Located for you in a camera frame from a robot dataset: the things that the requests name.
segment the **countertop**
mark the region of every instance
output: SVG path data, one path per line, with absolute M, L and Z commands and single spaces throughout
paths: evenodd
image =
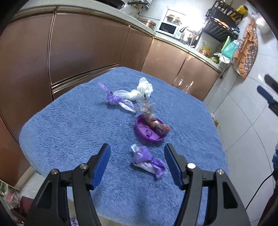
M 77 7 L 83 7 L 87 9 L 93 9 L 102 13 L 106 13 L 112 16 L 115 16 L 117 18 L 123 19 L 127 21 L 128 23 L 141 28 L 149 35 L 154 36 L 157 39 L 160 39 L 162 41 L 165 41 L 169 44 L 173 44 L 174 46 L 183 49 L 186 52 L 190 52 L 193 56 L 196 56 L 197 58 L 205 61 L 207 64 L 209 64 L 212 68 L 218 71 L 222 71 L 222 69 L 219 67 L 218 64 L 214 63 L 204 55 L 200 54 L 198 51 L 196 51 L 193 48 L 190 48 L 188 45 L 185 45 L 181 43 L 180 41 L 171 38 L 167 35 L 163 35 L 161 33 L 157 33 L 150 29 L 149 27 L 145 26 L 143 23 L 138 21 L 137 19 L 125 14 L 124 12 L 119 11 L 118 9 L 111 7 L 109 5 L 93 1 L 93 0 L 29 0 L 20 10 L 30 9 L 38 6 L 77 6 Z

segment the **kitchen cabinet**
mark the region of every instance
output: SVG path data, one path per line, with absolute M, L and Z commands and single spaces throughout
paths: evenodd
M 187 53 L 163 41 L 154 39 L 142 72 L 173 85 Z
M 143 33 L 130 29 L 121 57 L 121 66 L 133 69 L 143 37 Z
M 75 76 L 70 79 L 67 79 L 64 82 L 57 84 L 56 86 L 54 86 L 52 88 L 54 99 L 57 99 L 59 96 L 63 95 L 67 91 L 70 91 L 72 88 L 74 88 L 82 83 L 89 82 L 92 79 L 118 67 L 119 65 L 120 64 L 96 69 L 96 70 L 93 70 L 90 72 L 86 72 L 86 73 L 83 73 L 81 75 Z
M 100 17 L 58 13 L 50 44 L 51 84 L 119 64 L 129 30 Z
M 0 114 L 16 141 L 23 125 L 52 101 L 47 69 L 51 19 L 52 14 L 27 17 L 0 36 Z
M 219 72 L 189 54 L 173 86 L 203 101 L 218 75 Z
M 0 179 L 15 186 L 29 162 L 0 117 Z
M 137 70 L 137 71 L 141 71 L 144 61 L 147 57 L 149 48 L 152 44 L 153 38 L 148 36 L 148 35 L 144 35 L 139 51 L 137 53 L 134 65 L 133 65 L 133 69 Z

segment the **orange patterned cloth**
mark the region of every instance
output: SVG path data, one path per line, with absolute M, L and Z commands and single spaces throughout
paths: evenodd
M 246 79 L 253 64 L 256 60 L 258 53 L 258 39 L 256 33 L 255 20 L 252 19 L 248 24 L 242 40 L 237 47 L 234 54 L 233 64 L 234 69 L 241 75 L 243 79 Z

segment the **dish rack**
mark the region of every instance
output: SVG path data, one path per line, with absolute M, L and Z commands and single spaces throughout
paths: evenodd
M 228 36 L 231 37 L 232 41 L 238 38 L 232 28 L 235 28 L 242 21 L 243 15 L 227 3 L 216 0 L 213 7 L 206 13 L 206 18 L 203 32 L 217 41 L 224 42 Z

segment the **blue towel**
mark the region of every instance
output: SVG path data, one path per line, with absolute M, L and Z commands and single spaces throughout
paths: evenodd
M 105 83 L 112 91 L 135 89 L 145 77 L 154 91 L 150 102 L 156 115 L 171 126 L 159 143 L 148 143 L 135 132 L 138 114 L 106 103 Z M 100 185 L 92 191 L 98 215 L 125 225 L 173 225 L 184 192 L 175 186 L 170 172 L 160 180 L 131 165 L 132 144 L 147 146 L 164 162 L 164 145 L 172 143 L 178 154 L 201 169 L 227 172 L 225 154 L 208 109 L 202 101 L 167 83 L 132 69 L 120 67 L 81 84 L 35 114 L 22 128 L 20 147 L 43 176 L 51 169 L 72 170 L 96 154 L 103 143 L 111 157 Z M 203 192 L 198 224 L 204 221 L 207 193 Z

